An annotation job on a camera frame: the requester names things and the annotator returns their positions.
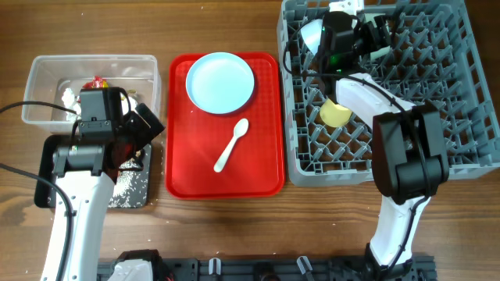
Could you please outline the white rice grains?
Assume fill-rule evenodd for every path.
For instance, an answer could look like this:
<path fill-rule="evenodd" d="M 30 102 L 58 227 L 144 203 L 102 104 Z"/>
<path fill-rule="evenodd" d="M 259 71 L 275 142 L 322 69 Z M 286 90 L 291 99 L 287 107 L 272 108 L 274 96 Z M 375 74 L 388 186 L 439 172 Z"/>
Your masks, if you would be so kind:
<path fill-rule="evenodd" d="M 149 153 L 142 160 L 144 168 L 140 172 L 124 171 L 118 175 L 109 208 L 143 208 L 148 201 Z"/>

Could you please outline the red candy wrapper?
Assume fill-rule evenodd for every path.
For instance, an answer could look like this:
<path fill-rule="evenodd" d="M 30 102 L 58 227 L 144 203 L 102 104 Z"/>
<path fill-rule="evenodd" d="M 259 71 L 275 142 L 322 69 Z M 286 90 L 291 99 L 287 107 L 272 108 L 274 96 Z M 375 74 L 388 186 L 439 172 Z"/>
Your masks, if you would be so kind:
<path fill-rule="evenodd" d="M 82 86 L 83 89 L 107 88 L 107 87 L 109 87 L 107 80 L 100 76 L 94 76 L 92 81 L 87 82 Z"/>

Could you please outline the light blue small bowl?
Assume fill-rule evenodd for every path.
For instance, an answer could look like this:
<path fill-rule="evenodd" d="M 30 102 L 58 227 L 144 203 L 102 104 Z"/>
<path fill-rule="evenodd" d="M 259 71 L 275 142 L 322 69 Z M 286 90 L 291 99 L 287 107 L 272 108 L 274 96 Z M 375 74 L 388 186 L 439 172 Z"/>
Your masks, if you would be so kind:
<path fill-rule="evenodd" d="M 312 20 L 300 30 L 300 34 L 305 46 L 313 55 L 316 55 L 316 53 L 318 52 L 322 31 L 322 20 Z"/>

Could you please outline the yellow plastic cup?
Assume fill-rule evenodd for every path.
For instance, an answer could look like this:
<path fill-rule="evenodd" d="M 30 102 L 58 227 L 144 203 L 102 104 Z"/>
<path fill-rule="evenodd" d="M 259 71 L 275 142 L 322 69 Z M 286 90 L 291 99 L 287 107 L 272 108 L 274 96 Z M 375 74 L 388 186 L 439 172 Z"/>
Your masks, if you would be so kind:
<path fill-rule="evenodd" d="M 331 127 L 341 127 L 348 123 L 352 111 L 327 99 L 320 108 L 320 118 Z"/>

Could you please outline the light blue large plate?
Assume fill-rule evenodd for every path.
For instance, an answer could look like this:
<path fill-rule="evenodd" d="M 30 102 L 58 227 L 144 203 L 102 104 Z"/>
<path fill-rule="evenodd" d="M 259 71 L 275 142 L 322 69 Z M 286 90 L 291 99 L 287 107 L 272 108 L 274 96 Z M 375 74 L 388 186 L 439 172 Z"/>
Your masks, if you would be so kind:
<path fill-rule="evenodd" d="M 249 64 L 228 52 L 196 60 L 187 72 L 185 89 L 203 112 L 223 115 L 237 111 L 252 97 L 255 77 Z"/>

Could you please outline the green bowl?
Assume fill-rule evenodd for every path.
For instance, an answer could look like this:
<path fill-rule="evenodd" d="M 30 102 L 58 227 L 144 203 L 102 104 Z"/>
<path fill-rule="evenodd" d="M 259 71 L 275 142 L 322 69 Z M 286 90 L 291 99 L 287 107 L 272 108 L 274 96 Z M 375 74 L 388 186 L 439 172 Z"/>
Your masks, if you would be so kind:
<path fill-rule="evenodd" d="M 370 61 L 373 61 L 373 60 L 376 60 L 376 59 L 379 59 L 381 57 L 386 56 L 390 50 L 391 50 L 391 46 L 387 46 L 387 47 L 381 48 L 375 52 L 371 52 L 370 53 Z"/>

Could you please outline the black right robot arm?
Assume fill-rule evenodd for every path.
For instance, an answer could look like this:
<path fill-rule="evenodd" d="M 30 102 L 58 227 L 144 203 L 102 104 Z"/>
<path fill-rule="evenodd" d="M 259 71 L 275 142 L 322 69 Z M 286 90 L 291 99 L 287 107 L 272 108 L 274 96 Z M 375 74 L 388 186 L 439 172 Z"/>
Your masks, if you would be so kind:
<path fill-rule="evenodd" d="M 430 103 L 414 105 L 357 68 L 357 58 L 391 43 L 386 16 L 363 23 L 347 12 L 321 20 L 320 88 L 328 103 L 355 113 L 372 130 L 372 173 L 382 195 L 377 229 L 366 245 L 367 280 L 408 273 L 412 242 L 423 210 L 449 176 L 440 115 Z"/>

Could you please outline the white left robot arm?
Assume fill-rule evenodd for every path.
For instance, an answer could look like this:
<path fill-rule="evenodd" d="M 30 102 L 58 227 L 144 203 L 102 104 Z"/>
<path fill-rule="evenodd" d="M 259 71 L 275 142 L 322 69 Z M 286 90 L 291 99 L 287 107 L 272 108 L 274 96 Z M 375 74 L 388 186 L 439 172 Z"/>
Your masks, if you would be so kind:
<path fill-rule="evenodd" d="M 52 155 L 55 218 L 41 278 L 91 280 L 97 276 L 105 214 L 120 167 L 164 131 L 143 103 L 117 117 L 78 122 L 80 134 L 68 137 Z"/>

